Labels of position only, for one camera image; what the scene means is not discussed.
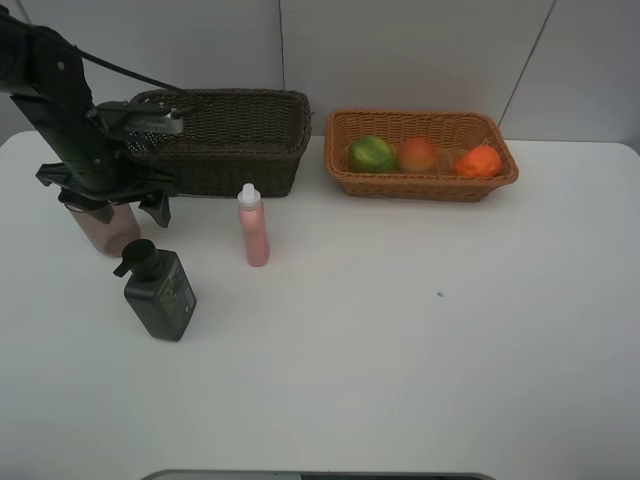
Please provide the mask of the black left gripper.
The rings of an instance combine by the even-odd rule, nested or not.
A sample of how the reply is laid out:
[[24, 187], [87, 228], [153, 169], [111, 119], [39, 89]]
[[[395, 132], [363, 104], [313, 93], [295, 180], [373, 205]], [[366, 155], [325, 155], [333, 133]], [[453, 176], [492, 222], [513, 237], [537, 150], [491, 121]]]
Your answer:
[[139, 208], [161, 228], [171, 220], [169, 196], [177, 178], [136, 159], [130, 122], [142, 117], [160, 119], [167, 107], [105, 102], [72, 111], [40, 97], [13, 94], [11, 100], [36, 128], [61, 162], [40, 167], [36, 177], [55, 184], [59, 202], [76, 212], [91, 212], [109, 203], [140, 201]]

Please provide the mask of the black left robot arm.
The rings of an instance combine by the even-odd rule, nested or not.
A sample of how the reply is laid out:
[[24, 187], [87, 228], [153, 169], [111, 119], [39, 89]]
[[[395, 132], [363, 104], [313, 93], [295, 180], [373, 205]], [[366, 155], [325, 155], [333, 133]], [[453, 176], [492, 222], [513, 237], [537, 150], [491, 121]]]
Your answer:
[[174, 175], [136, 158], [130, 146], [145, 135], [177, 134], [182, 118], [158, 104], [96, 105], [82, 55], [57, 32], [1, 11], [1, 90], [59, 158], [36, 173], [60, 187], [59, 200], [82, 212], [137, 203], [162, 228], [171, 213]]

